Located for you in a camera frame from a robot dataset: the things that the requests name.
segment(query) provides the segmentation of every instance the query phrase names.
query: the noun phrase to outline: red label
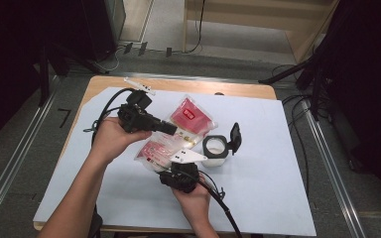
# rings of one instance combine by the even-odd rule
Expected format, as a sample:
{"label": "red label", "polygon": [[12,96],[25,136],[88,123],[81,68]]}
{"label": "red label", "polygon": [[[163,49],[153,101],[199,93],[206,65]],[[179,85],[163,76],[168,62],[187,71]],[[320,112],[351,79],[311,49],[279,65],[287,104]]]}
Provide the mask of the red label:
{"label": "red label", "polygon": [[194,118],[194,114],[193,114],[191,111],[187,110],[187,109],[184,110],[184,114],[185,114],[185,116],[187,116],[190,120]]}

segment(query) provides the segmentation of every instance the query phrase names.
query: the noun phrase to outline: black cable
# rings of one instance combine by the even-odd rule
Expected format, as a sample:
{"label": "black cable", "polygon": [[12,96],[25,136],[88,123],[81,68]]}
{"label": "black cable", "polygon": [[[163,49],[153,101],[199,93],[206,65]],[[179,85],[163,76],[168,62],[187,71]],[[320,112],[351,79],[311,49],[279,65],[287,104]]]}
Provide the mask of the black cable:
{"label": "black cable", "polygon": [[237,224],[236,222],[234,221],[234,218],[233,216],[231,215],[231,212],[230,212],[230,209],[225,205],[225,203],[221,200],[221,197],[215,193],[214,190],[212,190],[210,187],[208,187],[205,183],[203,183],[202,181],[199,180],[199,178],[195,178],[193,176],[191,176],[190,174],[186,173],[186,172],[182,172],[180,170],[175,170],[175,169],[170,169],[170,171],[174,174],[183,174],[187,177],[189,177],[190,179],[196,181],[197,183],[199,183],[200,185],[202,185],[203,187],[205,187],[205,189],[209,192],[209,194],[218,202],[218,204],[221,206],[221,208],[224,210],[224,213],[225,215],[227,216],[228,220],[230,221],[231,225],[233,226],[234,228],[234,231],[237,235],[237,237],[239,238],[242,238],[242,235],[240,233],[240,230],[239,228],[237,227]]}
{"label": "black cable", "polygon": [[298,127],[296,126],[296,121],[295,121],[295,115],[294,115],[294,112],[295,112],[295,109],[296,109],[296,107],[297,107],[297,105],[299,104],[299,103],[301,103],[303,100],[305,100],[304,98],[302,98],[302,99],[300,99],[298,102],[296,102],[296,104],[293,106],[293,109],[292,109],[292,119],[293,119],[293,121],[294,121],[294,123],[293,123],[293,127],[295,128],[295,130],[296,130],[296,134],[297,134],[297,136],[298,136],[298,138],[299,138],[299,142],[300,142],[300,144],[301,144],[301,147],[302,147],[302,152],[303,152],[303,156],[304,156],[304,158],[305,158],[305,169],[306,169],[306,196],[308,197],[308,199],[309,199],[309,187],[310,187],[310,185],[309,185],[309,162],[308,162],[308,155],[307,155],[307,153],[306,153],[306,148],[305,148],[305,143],[303,142],[303,140],[302,140],[302,136],[300,135],[300,132],[299,132],[299,129],[298,129]]}
{"label": "black cable", "polygon": [[194,46],[194,48],[190,51],[186,51],[184,52],[184,54],[189,54],[189,53],[192,53],[194,52],[194,50],[196,50],[196,48],[199,46],[200,44],[200,39],[202,38],[202,19],[203,19],[203,8],[205,7],[205,0],[202,1],[202,9],[200,10],[200,20],[199,20],[199,31],[198,31],[198,39],[197,39],[197,44],[196,46]]}
{"label": "black cable", "polygon": [[283,102],[283,106],[286,105],[286,103],[288,103],[289,101],[295,99],[295,98],[298,98],[298,97],[303,97],[303,98],[309,98],[311,97],[311,95],[307,94],[307,95],[304,95],[304,94],[298,94],[298,95],[291,95],[291,96],[288,96],[286,98],[284,98],[282,100]]}
{"label": "black cable", "polygon": [[101,122],[103,121],[103,118],[104,118],[105,115],[107,114],[107,108],[109,108],[110,104],[114,101],[114,99],[116,99],[116,97],[118,97],[121,93],[123,93],[123,92],[125,92],[125,91],[131,91],[131,92],[133,92],[133,91],[135,91],[135,89],[130,88],[130,87],[123,88],[123,89],[119,90],[118,92],[116,92],[116,93],[110,98],[110,100],[107,102],[107,104],[104,106],[103,110],[101,111],[101,114],[100,114],[100,116],[99,116],[98,119],[97,119],[97,122],[95,123],[95,131],[94,131],[94,133],[92,134],[91,145],[92,145],[92,143],[94,142],[95,134],[97,133],[98,128],[100,127],[100,124],[101,124]]}
{"label": "black cable", "polygon": [[205,173],[203,171],[199,171],[199,172],[209,178],[209,180],[211,181],[212,185],[214,186],[215,192],[221,197],[221,199],[223,199],[224,196],[220,194],[220,192],[218,190],[218,187],[215,184],[215,181],[207,173]]}
{"label": "black cable", "polygon": [[107,113],[110,113],[110,112],[112,112],[112,111],[115,111],[115,110],[119,110],[119,109],[120,109],[120,107],[110,108],[110,109],[108,109],[108,110],[106,111],[106,114],[107,114]]}
{"label": "black cable", "polygon": [[290,128],[290,133],[293,131],[294,124],[299,121],[303,116],[309,111],[309,109],[302,110],[299,112],[294,118],[292,118],[292,121],[287,125]]}
{"label": "black cable", "polygon": [[[321,101],[317,104],[317,115],[321,118],[328,118],[329,116],[329,112],[327,111],[328,109],[328,105],[327,105],[327,102],[324,102],[324,101]],[[322,115],[320,114],[319,112],[320,111],[324,111],[326,113],[326,115]]]}
{"label": "black cable", "polygon": [[196,20],[196,1],[193,1],[193,11],[194,11],[194,28],[199,34],[199,30],[197,29],[197,20]]}

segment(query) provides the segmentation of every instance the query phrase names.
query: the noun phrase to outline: right hand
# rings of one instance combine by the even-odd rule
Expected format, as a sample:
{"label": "right hand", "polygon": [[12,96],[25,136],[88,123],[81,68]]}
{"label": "right hand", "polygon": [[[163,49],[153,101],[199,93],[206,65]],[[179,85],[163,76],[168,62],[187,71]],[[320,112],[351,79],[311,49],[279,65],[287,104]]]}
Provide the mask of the right hand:
{"label": "right hand", "polygon": [[[203,175],[199,175],[199,179],[205,182]],[[198,225],[209,224],[208,211],[210,194],[205,187],[197,183],[195,189],[190,193],[184,193],[174,188],[172,188],[172,191],[181,204],[182,212],[193,230]]]}

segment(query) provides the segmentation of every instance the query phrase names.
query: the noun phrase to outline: forearm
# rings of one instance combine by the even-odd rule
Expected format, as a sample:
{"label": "forearm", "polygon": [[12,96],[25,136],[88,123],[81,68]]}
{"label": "forearm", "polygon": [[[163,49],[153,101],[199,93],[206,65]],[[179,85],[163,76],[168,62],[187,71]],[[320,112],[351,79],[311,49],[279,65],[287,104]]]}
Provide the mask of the forearm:
{"label": "forearm", "polygon": [[88,157],[39,237],[86,237],[105,165]]}
{"label": "forearm", "polygon": [[194,222],[194,223],[191,223],[190,226],[194,234],[198,238],[212,238],[212,237],[217,238],[218,237],[218,234],[212,227],[209,220]]}

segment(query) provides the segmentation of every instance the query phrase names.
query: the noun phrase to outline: white board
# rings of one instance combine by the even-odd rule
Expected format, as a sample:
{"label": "white board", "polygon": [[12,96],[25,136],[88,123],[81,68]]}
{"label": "white board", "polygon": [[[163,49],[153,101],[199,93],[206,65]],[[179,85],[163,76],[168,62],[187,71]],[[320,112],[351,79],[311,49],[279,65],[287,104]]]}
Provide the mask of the white board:
{"label": "white board", "polygon": [[[83,105],[65,152],[50,181],[34,221],[46,222],[67,192],[86,158],[90,128],[110,97],[120,88],[109,87]],[[167,118],[186,95],[157,90],[147,111]],[[125,103],[129,92],[121,94],[112,107]],[[198,105],[218,122],[210,135],[229,133],[238,122],[242,145],[217,168],[198,168],[208,173],[242,233],[315,236],[305,188],[290,138],[281,101],[234,96],[189,93]],[[145,142],[138,142],[109,165],[98,196],[98,213],[103,225],[191,229],[171,189],[159,176],[134,158]],[[201,152],[201,143],[193,150]],[[210,221],[216,231],[233,232],[224,211],[211,200]]]}

